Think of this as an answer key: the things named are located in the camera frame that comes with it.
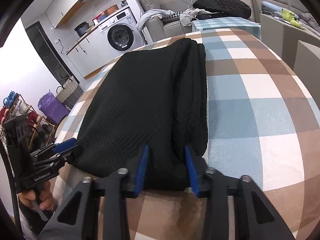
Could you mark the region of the grey sofa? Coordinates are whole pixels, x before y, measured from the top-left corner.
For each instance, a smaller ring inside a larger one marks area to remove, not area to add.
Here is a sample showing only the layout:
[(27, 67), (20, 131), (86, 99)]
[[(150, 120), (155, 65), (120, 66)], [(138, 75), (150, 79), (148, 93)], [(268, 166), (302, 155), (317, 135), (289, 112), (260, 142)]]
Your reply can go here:
[[(171, 10), (173, 12), (185, 11), (189, 2), (180, 0), (140, 0), (140, 4), (147, 12), (150, 9)], [(183, 26), (179, 17), (164, 20), (158, 16), (152, 16), (144, 24), (153, 42), (178, 36), (192, 31), (191, 26)]]

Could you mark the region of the woven laundry basket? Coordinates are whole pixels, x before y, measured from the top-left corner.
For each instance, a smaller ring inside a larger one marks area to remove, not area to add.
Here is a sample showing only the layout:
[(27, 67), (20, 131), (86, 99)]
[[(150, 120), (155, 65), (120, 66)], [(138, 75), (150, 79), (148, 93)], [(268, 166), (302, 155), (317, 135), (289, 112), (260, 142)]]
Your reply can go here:
[(62, 83), (56, 89), (56, 98), (70, 111), (84, 91), (74, 76), (66, 77)]

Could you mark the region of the black cooking pot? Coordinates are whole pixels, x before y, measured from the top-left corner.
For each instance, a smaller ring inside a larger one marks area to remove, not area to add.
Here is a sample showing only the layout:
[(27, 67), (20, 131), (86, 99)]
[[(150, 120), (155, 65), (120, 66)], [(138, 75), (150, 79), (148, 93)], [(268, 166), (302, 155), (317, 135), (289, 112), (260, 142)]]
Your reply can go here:
[(77, 33), (79, 37), (85, 35), (86, 31), (90, 28), (89, 23), (82, 22), (78, 26), (74, 28), (74, 31)]

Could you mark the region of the checkered tablecloth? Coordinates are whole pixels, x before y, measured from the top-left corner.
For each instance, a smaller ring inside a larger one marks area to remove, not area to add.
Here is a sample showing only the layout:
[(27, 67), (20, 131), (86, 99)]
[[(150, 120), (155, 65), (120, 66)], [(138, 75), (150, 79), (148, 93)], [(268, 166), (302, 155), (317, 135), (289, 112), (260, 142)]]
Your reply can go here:
[[(139, 48), (166, 47), (180, 38), (206, 50), (208, 166), (235, 178), (247, 174), (285, 220), (295, 239), (319, 225), (319, 108), (289, 66), (250, 33), (197, 31)], [(76, 138), (93, 96), (116, 57), (86, 89), (57, 131)], [(205, 200), (191, 191), (142, 193), (127, 200), (131, 239), (201, 239)]]

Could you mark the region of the blue plaid side table cloth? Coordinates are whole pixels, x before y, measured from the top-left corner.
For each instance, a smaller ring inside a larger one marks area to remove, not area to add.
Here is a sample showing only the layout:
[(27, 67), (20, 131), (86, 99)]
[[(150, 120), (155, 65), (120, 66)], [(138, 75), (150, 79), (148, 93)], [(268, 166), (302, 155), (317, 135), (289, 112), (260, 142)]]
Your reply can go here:
[(192, 32), (211, 29), (240, 29), (252, 34), (256, 38), (261, 40), (260, 24), (240, 17), (222, 17), (211, 18), (207, 20), (195, 20), (192, 22), (191, 28)]

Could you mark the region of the black quilted jacket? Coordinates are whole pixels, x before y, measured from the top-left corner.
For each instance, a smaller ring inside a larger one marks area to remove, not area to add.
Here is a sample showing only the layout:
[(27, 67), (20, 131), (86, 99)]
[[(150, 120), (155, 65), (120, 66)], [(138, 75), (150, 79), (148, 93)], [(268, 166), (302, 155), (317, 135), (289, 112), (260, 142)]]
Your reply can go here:
[(196, 0), (193, 8), (244, 19), (249, 19), (252, 14), (251, 7), (241, 0)]

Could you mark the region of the yarn rack shelf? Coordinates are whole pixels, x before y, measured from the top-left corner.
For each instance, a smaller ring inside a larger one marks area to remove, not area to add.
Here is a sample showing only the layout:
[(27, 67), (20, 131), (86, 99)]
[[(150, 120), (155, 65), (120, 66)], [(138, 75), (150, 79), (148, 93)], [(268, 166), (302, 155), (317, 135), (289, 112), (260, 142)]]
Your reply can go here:
[(48, 146), (54, 141), (56, 126), (37, 113), (21, 94), (11, 91), (3, 100), (1, 109), (1, 142), (8, 144), (10, 125), (22, 126), (17, 135), (24, 137), (29, 152)]

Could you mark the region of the black knit sweater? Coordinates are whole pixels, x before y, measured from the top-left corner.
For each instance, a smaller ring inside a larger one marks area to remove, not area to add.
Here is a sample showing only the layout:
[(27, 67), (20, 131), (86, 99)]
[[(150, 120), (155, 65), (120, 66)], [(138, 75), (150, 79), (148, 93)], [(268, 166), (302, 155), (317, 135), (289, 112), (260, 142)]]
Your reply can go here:
[(204, 45), (182, 38), (124, 54), (90, 103), (77, 142), (71, 164), (93, 176), (109, 176), (148, 145), (145, 188), (188, 187), (184, 148), (202, 156), (208, 143)]

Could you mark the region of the green toy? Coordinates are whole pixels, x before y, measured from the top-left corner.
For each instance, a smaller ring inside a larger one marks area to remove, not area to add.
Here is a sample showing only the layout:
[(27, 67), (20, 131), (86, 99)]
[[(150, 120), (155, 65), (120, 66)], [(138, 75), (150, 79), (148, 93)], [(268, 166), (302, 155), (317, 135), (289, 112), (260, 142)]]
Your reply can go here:
[(282, 8), (281, 9), (282, 18), (286, 22), (289, 22), (292, 26), (301, 29), (302, 25), (296, 20), (295, 14), (287, 9)]

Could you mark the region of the white kitchen cabinets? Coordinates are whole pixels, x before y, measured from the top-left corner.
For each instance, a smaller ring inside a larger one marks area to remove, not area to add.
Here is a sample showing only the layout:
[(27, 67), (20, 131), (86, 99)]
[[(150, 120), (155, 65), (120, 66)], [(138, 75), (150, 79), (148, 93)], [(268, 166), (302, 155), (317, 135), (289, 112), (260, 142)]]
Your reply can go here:
[(81, 76), (86, 77), (119, 55), (109, 44), (107, 32), (101, 33), (97, 28), (84, 37), (67, 56)]

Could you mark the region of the white washing machine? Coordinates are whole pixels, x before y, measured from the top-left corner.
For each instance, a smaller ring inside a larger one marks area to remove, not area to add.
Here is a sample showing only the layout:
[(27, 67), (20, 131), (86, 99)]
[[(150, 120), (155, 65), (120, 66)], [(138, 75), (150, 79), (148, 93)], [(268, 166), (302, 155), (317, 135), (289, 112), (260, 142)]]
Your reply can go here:
[(108, 16), (98, 25), (112, 51), (126, 53), (145, 45), (145, 40), (136, 28), (137, 21), (127, 5)]

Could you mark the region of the purple bag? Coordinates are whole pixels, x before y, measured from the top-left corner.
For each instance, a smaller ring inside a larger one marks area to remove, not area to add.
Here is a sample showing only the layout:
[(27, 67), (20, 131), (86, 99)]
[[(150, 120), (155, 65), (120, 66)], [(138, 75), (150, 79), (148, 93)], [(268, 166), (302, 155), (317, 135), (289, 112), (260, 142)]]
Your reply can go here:
[(37, 106), (56, 125), (69, 114), (67, 108), (57, 100), (51, 91), (40, 98)]

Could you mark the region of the light blue pillow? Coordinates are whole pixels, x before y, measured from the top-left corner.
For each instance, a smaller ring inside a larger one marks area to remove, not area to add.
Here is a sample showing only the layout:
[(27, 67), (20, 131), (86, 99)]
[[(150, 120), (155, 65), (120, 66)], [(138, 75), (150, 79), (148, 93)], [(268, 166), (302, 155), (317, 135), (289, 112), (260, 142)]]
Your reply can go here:
[(282, 13), (283, 8), (279, 7), (278, 5), (275, 5), (273, 3), (262, 1), (261, 3), (261, 9), (263, 14), (265, 15), (272, 15), (273, 13)]

